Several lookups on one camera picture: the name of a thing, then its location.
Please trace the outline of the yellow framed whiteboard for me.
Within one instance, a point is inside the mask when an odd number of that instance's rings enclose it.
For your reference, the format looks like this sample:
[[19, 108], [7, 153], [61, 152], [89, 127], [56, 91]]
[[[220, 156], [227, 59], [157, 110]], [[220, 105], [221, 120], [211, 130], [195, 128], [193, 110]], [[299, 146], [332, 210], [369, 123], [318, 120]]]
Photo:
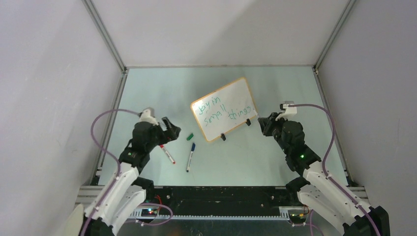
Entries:
[[258, 115], [245, 77], [239, 78], [190, 104], [207, 142], [212, 142]]

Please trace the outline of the green marker cap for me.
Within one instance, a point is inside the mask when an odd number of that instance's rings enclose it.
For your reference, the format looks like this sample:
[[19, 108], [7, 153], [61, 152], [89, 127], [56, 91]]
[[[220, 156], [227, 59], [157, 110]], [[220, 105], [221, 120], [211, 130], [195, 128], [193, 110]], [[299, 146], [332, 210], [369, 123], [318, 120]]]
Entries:
[[187, 136], [186, 140], [187, 140], [187, 141], [190, 141], [193, 137], [194, 137], [194, 134], [193, 134], [193, 133], [191, 133], [191, 134], [189, 134], [189, 135]]

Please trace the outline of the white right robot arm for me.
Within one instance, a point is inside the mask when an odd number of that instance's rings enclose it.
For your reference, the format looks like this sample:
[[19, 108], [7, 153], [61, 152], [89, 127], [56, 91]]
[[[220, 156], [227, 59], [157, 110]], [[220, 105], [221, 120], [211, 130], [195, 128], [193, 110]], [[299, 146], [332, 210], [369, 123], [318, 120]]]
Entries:
[[343, 236], [388, 236], [389, 216], [372, 207], [324, 170], [321, 158], [305, 143], [301, 123], [271, 113], [258, 118], [261, 133], [273, 137], [285, 154], [289, 169], [298, 177], [286, 184], [288, 203], [301, 203], [321, 215]]

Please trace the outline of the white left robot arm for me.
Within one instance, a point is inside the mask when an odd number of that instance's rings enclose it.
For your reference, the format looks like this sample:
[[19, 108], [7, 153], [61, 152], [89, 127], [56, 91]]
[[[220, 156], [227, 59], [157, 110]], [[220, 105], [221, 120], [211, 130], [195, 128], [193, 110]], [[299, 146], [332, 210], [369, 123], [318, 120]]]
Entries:
[[153, 203], [153, 181], [140, 177], [140, 173], [153, 149], [176, 140], [181, 131], [167, 117], [163, 117], [161, 123], [141, 113], [132, 138], [117, 159], [113, 179], [84, 211], [80, 236], [115, 236], [136, 207]]

